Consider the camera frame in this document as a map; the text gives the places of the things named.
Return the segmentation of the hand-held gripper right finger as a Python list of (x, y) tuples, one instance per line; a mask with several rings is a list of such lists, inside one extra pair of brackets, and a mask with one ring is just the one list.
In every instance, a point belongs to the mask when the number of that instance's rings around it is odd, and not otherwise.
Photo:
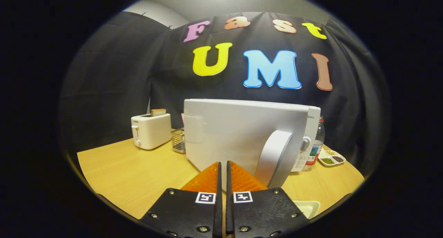
[(226, 196), (226, 234), (233, 238), (280, 238), (309, 224), (287, 193), (281, 188), (234, 191), (234, 162), (228, 161)]

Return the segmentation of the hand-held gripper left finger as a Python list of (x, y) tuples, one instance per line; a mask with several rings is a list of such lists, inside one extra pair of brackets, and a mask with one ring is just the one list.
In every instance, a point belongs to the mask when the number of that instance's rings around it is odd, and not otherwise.
[(217, 161), (182, 188), (166, 189), (140, 222), (171, 238), (222, 237), (221, 176)]

